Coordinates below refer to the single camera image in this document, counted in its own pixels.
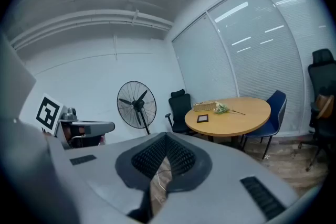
chair headrest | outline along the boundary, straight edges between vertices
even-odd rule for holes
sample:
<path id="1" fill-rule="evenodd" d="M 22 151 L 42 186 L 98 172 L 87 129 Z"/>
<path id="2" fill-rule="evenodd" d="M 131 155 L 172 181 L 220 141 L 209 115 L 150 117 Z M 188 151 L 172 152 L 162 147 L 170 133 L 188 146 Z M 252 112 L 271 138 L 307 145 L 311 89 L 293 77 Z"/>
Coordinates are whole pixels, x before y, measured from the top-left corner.
<path id="1" fill-rule="evenodd" d="M 182 96 L 185 94 L 185 90 L 180 90 L 180 91 L 177 91 L 177 92 L 172 92 L 171 93 L 171 97 L 179 97 L 179 96 Z"/>
<path id="2" fill-rule="evenodd" d="M 334 57 L 332 56 L 329 49 L 320 49 L 313 52 L 313 63 L 328 63 L 333 62 Z"/>

wooden floor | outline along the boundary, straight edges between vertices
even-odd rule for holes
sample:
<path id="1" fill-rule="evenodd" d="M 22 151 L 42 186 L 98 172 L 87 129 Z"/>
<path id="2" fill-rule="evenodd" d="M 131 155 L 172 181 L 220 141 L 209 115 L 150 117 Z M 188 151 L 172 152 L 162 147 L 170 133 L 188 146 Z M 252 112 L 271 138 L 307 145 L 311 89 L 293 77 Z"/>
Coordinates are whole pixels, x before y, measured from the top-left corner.
<path id="1" fill-rule="evenodd" d="M 207 136 L 205 135 L 196 135 L 196 137 L 207 140 Z M 261 158 L 264 154 L 268 138 L 265 138 L 262 144 L 260 144 L 259 138 L 249 138 L 245 146 L 245 152 L 288 182 L 298 195 L 302 196 L 310 188 L 322 183 L 328 173 L 324 152 L 320 153 L 312 169 L 306 172 L 306 168 L 316 152 L 316 147 L 303 145 L 302 149 L 299 150 L 298 144 L 300 141 L 311 140 L 311 138 L 311 135 L 273 137 L 267 153 L 269 155 L 268 159 L 264 160 Z M 226 141 L 229 140 L 227 138 L 214 138 L 214 143 Z M 166 158 L 158 170 L 160 184 L 163 188 L 172 179 L 171 173 L 164 170 L 170 170 L 169 161 Z M 151 200 L 154 214 L 160 210 L 166 200 L 165 190 L 161 186 L 159 185 L 157 175 L 155 175 L 151 182 Z"/>

woven tray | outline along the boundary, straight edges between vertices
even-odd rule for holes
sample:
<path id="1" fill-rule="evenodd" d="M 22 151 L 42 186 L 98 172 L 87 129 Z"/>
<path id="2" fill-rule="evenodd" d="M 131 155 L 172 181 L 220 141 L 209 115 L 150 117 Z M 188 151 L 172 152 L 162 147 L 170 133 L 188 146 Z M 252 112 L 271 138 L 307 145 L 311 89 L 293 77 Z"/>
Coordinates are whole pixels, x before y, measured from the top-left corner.
<path id="1" fill-rule="evenodd" d="M 201 103 L 194 104 L 194 111 L 208 111 L 216 108 L 216 101 L 205 101 Z"/>

blue chair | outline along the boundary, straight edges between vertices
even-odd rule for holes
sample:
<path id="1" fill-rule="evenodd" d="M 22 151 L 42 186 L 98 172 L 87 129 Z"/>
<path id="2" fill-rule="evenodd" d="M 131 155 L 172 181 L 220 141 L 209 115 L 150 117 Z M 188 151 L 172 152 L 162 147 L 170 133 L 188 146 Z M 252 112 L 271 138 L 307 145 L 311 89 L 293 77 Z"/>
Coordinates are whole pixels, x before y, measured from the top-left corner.
<path id="1" fill-rule="evenodd" d="M 249 137 L 261 137 L 260 143 L 264 137 L 269 136 L 269 140 L 266 146 L 265 153 L 263 155 L 263 159 L 266 156 L 268 151 L 269 144 L 271 143 L 273 135 L 276 135 L 281 127 L 282 120 L 284 119 L 283 115 L 285 114 L 285 108 L 287 103 L 286 95 L 281 91 L 276 91 L 273 95 L 268 98 L 266 101 L 271 107 L 271 116 L 268 121 L 259 129 L 245 134 L 245 141 L 243 144 L 243 149 L 245 147 L 246 141 Z"/>

table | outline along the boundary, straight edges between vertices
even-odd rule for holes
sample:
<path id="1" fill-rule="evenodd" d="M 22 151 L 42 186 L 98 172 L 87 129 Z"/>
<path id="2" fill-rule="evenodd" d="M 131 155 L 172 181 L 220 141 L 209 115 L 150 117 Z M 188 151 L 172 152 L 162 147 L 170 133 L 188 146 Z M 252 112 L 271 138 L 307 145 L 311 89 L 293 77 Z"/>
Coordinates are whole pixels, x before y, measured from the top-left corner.
<path id="1" fill-rule="evenodd" d="M 217 102 L 225 104 L 231 110 L 236 110 L 245 115 L 235 112 L 215 114 L 214 111 L 190 110 L 185 116 L 186 125 L 197 133 L 208 135 L 209 141 L 213 142 L 213 136 L 231 136 L 232 144 L 238 147 L 238 136 L 249 133 L 263 126 L 270 117 L 271 107 L 258 98 L 238 97 L 221 99 Z M 199 115 L 208 114 L 208 122 L 197 123 Z"/>

